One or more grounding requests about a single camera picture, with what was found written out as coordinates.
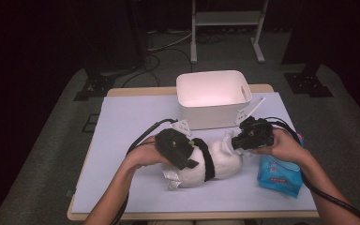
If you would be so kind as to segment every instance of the table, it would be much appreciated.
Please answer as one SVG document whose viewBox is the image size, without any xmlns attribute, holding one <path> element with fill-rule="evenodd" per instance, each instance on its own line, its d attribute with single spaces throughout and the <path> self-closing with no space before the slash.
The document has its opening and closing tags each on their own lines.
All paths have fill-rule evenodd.
<svg viewBox="0 0 360 225">
<path fill-rule="evenodd" d="M 206 25 L 257 25 L 256 35 L 252 37 L 250 41 L 259 63 L 265 62 L 262 50 L 260 49 L 259 39 L 269 0 L 263 1 L 262 10 L 260 11 L 230 12 L 197 12 L 195 1 L 196 0 L 192 0 L 191 63 L 197 63 L 197 42 L 195 40 L 197 26 Z"/>
<path fill-rule="evenodd" d="M 250 90 L 252 93 L 273 93 L 274 94 L 274 90 L 273 88 L 268 85 L 268 84 L 250 84 L 249 85 Z M 122 88 L 122 89 L 112 89 L 108 92 L 108 97 L 146 97 L 146 96 L 163 96 L 163 95 L 176 95 L 176 89 L 175 87 L 151 87 L 151 88 Z M 89 152 L 88 155 L 86 157 L 87 159 L 90 159 L 90 151 L 92 148 L 92 144 L 91 147 L 89 148 Z M 83 164 L 82 167 L 82 172 L 80 175 L 80 180 L 81 177 L 87 173 L 87 169 L 85 167 L 86 165 Z M 157 172 L 157 168 L 153 168 L 153 167 L 147 167 L 145 169 L 141 170 L 141 173 L 144 173 L 144 175 L 142 175 L 142 177 L 145 179 L 148 179 L 149 181 L 152 179 L 155 179 L 154 177 L 152 177 L 153 175 L 156 175 Z M 138 181 L 137 180 L 133 180 L 133 184 L 132 187 L 136 187 L 138 186 Z M 160 182 L 159 180 L 162 180 L 161 178 L 159 178 L 158 180 L 155 179 L 153 180 L 153 182 Z M 278 194 L 275 191 L 272 190 L 266 190 L 264 188 L 259 189 L 259 191 L 263 191 L 264 195 L 270 196 L 270 195 L 274 195 L 274 196 L 278 196 Z M 307 201 L 308 204 L 313 204 L 312 202 L 312 198 L 310 196 L 309 190 L 307 190 L 307 188 L 305 187 L 303 189 L 304 193 L 303 194 L 305 197 L 307 196 Z M 165 192 L 165 194 L 170 194 L 172 196 L 175 196 L 176 193 L 175 192 L 170 192 L 167 191 Z M 132 206 L 132 196 L 134 198 L 139 198 L 142 200 L 143 196 L 141 196 L 138 191 L 135 190 L 130 190 L 130 199 L 129 199 L 129 205 L 128 208 L 133 207 Z M 72 198 L 71 204 L 68 208 L 67 211 L 67 217 L 71 220 L 85 220 L 87 217 L 87 213 L 74 213 L 73 212 L 73 207 L 74 207 L 74 200 L 75 200 L 75 195 Z M 295 203 L 297 203 L 296 200 L 292 200 L 292 199 L 287 199 L 287 203 L 289 203 L 290 205 L 292 205 L 292 207 L 294 208 Z M 275 206 L 276 204 L 282 204 L 282 202 L 275 202 L 273 201 L 273 205 Z M 318 216 L 318 213 L 315 209 L 315 205 L 314 208 L 310 206 L 308 206 L 307 208 L 309 208 L 308 210 L 254 210 L 254 211 L 240 211 L 240 210 L 233 210 L 233 211 L 214 211 L 214 212 L 137 212 L 137 213 L 125 213 L 122 216 L 123 220 L 165 220 L 165 219 L 215 219 L 215 218 L 315 218 Z"/>
</svg>

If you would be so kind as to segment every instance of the person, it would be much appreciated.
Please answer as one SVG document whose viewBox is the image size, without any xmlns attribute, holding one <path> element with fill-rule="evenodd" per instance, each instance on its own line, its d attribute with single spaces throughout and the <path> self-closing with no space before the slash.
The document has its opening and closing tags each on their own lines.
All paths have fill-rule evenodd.
<svg viewBox="0 0 360 225">
<path fill-rule="evenodd" d="M 284 129 L 274 128 L 273 134 L 273 145 L 253 149 L 252 153 L 256 155 L 266 154 L 297 164 L 313 186 L 345 203 L 349 203 L 328 177 L 320 163 L 307 149 L 298 144 Z M 154 136 L 148 137 L 143 144 L 136 147 L 125 157 L 111 183 L 88 215 L 84 224 L 112 223 L 128 195 L 135 172 L 142 166 L 157 163 L 171 164 L 168 159 L 158 152 L 154 141 Z M 360 218 L 351 212 L 313 192 L 311 194 L 322 224 L 360 224 Z"/>
</svg>

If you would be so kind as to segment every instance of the floor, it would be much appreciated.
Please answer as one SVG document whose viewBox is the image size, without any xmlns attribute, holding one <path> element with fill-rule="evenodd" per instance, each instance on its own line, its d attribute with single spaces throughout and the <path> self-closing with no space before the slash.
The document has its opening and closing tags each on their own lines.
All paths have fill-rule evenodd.
<svg viewBox="0 0 360 225">
<path fill-rule="evenodd" d="M 307 149 L 321 162 L 329 176 L 360 209 L 360 109 L 339 76 L 321 66 L 317 77 L 332 97 L 295 95 L 284 73 L 299 72 L 304 65 L 281 65 L 290 33 L 262 33 L 266 62 L 259 64 L 249 38 L 252 33 L 200 37 L 198 63 L 189 62 L 189 42 L 181 42 L 145 59 L 141 68 L 116 79 L 113 87 L 174 86 L 183 73 L 233 69 L 248 83 L 268 83 L 280 93 L 297 131 L 306 138 Z M 171 43 L 183 34 L 157 33 L 149 48 Z M 42 129 L 32 152 L 0 208 L 0 224 L 81 224 L 70 221 L 67 210 L 75 191 L 93 132 L 84 130 L 91 114 L 98 114 L 102 97 L 74 101 L 87 76 L 74 74 Z M 321 224 L 317 218 L 256 218 L 257 224 Z"/>
</svg>

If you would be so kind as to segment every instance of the black stand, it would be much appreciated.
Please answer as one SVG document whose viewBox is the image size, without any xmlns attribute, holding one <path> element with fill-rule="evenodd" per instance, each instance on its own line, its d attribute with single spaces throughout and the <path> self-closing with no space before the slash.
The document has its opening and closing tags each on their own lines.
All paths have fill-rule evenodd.
<svg viewBox="0 0 360 225">
<path fill-rule="evenodd" d="M 93 67 L 85 67 L 88 80 L 85 82 L 82 91 L 78 92 L 74 101 L 86 101 L 90 97 L 105 97 L 107 92 L 113 88 L 115 79 L 104 77 Z"/>
<path fill-rule="evenodd" d="M 321 63 L 307 63 L 300 73 L 285 73 L 286 81 L 295 94 L 309 94 L 312 98 L 332 97 L 330 90 L 323 86 L 315 75 Z"/>
</svg>

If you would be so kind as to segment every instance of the finger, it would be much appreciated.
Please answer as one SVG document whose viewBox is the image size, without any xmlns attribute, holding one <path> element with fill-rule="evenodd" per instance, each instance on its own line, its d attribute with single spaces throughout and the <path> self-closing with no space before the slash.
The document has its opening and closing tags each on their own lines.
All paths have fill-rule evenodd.
<svg viewBox="0 0 360 225">
<path fill-rule="evenodd" d="M 272 151 L 272 147 L 262 147 L 262 148 L 255 148 L 252 150 L 252 154 L 256 155 L 270 155 Z"/>
</svg>

